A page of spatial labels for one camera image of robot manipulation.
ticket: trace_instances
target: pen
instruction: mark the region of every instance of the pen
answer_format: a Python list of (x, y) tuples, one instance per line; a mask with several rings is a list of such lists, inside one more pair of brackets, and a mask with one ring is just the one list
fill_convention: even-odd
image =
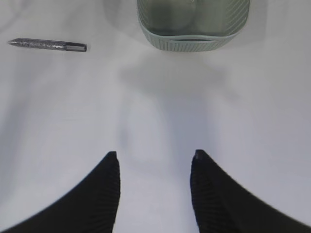
[(8, 44), (17, 47), (45, 49), (45, 50), (62, 50), (62, 51), (75, 51), (75, 52), (86, 52), (87, 50), (86, 44), (55, 41), (55, 40), (17, 38), (8, 41)]

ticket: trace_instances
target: green plastic basket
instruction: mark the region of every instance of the green plastic basket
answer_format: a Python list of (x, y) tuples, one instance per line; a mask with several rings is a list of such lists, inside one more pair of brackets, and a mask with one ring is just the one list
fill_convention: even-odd
[(148, 41), (160, 50), (215, 50), (246, 24), (250, 0), (137, 0)]

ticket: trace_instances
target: pen cap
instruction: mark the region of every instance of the pen cap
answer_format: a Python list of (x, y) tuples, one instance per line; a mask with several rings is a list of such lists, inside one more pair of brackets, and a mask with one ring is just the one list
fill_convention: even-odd
[(85, 44), (79, 43), (66, 43), (66, 51), (74, 51), (74, 52), (86, 52), (87, 46)]

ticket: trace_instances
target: plastic container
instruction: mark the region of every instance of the plastic container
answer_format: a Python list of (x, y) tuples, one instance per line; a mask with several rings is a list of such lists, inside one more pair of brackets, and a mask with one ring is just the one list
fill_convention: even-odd
[(160, 50), (215, 50), (246, 24), (250, 0), (137, 0), (148, 41)]

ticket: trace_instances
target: white table surface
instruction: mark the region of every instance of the white table surface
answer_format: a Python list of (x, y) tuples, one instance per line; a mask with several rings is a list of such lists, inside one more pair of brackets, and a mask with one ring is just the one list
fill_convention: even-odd
[[(190, 163), (204, 149), (259, 198), (311, 225), (311, 1), (252, 0), (221, 49), (153, 48), (135, 0), (0, 1), (0, 231), (56, 201), (110, 150), (114, 232), (198, 232)], [(82, 42), (28, 50), (17, 37)]]

